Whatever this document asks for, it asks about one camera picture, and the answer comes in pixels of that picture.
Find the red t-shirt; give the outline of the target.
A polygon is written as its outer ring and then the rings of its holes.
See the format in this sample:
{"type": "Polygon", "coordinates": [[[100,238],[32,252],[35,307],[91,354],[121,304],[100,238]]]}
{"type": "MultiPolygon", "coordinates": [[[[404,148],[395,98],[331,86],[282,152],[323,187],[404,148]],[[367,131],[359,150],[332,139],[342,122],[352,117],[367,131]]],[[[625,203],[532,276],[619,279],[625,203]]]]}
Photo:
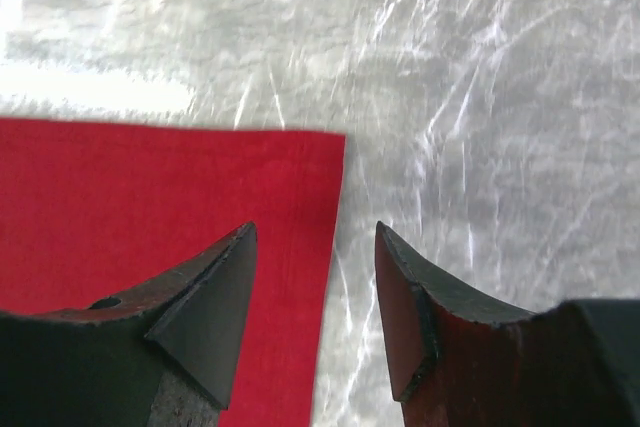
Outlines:
{"type": "Polygon", "coordinates": [[[1,306],[85,307],[257,228],[226,426],[306,426],[345,138],[3,119],[1,306]]]}

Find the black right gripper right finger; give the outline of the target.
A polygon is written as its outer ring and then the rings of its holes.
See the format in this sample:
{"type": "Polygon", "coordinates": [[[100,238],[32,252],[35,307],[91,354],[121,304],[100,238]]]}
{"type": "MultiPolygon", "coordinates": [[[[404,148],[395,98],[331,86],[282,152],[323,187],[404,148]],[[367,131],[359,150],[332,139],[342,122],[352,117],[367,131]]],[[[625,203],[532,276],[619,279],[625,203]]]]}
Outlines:
{"type": "Polygon", "coordinates": [[[533,313],[375,236],[392,396],[408,426],[635,426],[639,303],[571,299],[533,313]]]}

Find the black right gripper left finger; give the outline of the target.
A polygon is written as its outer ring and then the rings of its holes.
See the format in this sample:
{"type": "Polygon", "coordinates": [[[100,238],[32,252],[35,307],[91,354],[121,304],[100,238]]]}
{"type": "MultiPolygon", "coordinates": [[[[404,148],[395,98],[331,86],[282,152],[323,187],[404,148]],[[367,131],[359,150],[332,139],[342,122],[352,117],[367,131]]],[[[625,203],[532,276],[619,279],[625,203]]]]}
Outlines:
{"type": "Polygon", "coordinates": [[[86,309],[1,315],[5,426],[215,426],[253,290],[253,223],[86,309]]]}

